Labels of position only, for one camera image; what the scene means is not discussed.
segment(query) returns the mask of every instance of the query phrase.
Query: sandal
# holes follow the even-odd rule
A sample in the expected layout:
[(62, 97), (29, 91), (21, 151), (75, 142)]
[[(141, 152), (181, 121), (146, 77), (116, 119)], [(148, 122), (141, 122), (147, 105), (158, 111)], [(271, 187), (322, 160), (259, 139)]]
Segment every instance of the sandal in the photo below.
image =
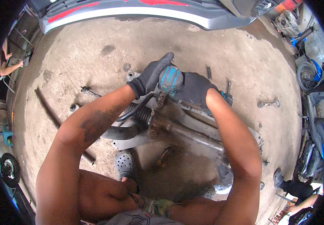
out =
[(201, 187), (199, 193), (203, 198), (212, 199), (216, 195), (214, 187)]
[(281, 188), (281, 184), (284, 182), (284, 177), (282, 176), (282, 171), (280, 168), (276, 169), (273, 175), (273, 181), (276, 188)]
[(29, 64), (29, 59), (32, 57), (33, 51), (29, 50), (25, 53), (23, 57), (23, 66), (27, 66)]
[(114, 167), (116, 169), (119, 181), (122, 178), (131, 178), (136, 181), (136, 164), (132, 154), (127, 149), (119, 151), (114, 158)]

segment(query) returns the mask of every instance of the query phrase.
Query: scooter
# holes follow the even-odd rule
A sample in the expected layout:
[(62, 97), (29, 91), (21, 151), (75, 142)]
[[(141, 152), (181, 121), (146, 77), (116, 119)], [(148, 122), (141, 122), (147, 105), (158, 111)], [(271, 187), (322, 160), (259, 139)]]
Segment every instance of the scooter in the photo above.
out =
[(307, 116), (301, 154), (293, 173), (294, 180), (324, 184), (324, 118), (317, 117), (315, 106), (324, 100), (324, 92), (312, 92), (303, 98)]
[(322, 67), (316, 61), (311, 59), (314, 66), (308, 62), (309, 59), (305, 55), (306, 61), (302, 62), (297, 69), (297, 77), (299, 87), (309, 93), (313, 90), (324, 91), (324, 63)]

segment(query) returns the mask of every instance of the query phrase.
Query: car bumper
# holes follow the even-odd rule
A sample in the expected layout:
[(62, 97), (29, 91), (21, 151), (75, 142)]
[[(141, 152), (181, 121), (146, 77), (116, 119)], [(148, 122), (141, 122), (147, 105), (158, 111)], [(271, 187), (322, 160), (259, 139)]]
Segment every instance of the car bumper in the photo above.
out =
[(49, 31), (79, 22), (101, 17), (141, 16), (164, 17), (186, 21), (205, 30), (243, 27), (256, 17), (239, 18), (222, 7), (205, 7), (193, 1), (173, 2), (168, 0), (101, 0), (89, 2), (58, 13), (47, 13), (40, 19), (44, 34)]

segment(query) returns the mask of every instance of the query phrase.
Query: red paint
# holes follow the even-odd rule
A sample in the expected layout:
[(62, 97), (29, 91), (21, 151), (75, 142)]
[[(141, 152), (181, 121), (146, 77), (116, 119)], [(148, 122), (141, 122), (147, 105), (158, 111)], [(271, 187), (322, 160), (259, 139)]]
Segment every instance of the red paint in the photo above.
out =
[(185, 3), (175, 2), (175, 1), (169, 1), (169, 0), (140, 0), (140, 2), (147, 4), (147, 5), (182, 5), (182, 6), (189, 6)]
[(91, 6), (95, 6), (95, 5), (98, 5), (98, 4), (99, 4), (99, 2), (95, 2), (95, 3), (90, 3), (90, 4), (87, 4), (87, 5), (78, 6), (78, 7), (73, 8), (73, 9), (69, 9), (67, 11), (64, 11), (62, 13), (57, 14), (56, 16), (52, 16), (51, 18), (48, 19), (48, 22), (52, 23), (53, 21), (61, 19), (61, 18), (65, 17), (65, 16), (67, 16), (67, 15), (70, 15), (72, 12), (74, 12), (76, 10), (82, 9), (82, 7), (91, 7)]

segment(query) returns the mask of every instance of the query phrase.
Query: elbow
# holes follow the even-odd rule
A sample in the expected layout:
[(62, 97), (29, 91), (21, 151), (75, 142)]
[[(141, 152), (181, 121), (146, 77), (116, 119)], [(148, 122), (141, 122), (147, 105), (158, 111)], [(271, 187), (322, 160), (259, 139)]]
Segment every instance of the elbow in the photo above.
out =
[(3, 77), (3, 76), (6, 76), (6, 71), (5, 70), (0, 70), (0, 76)]

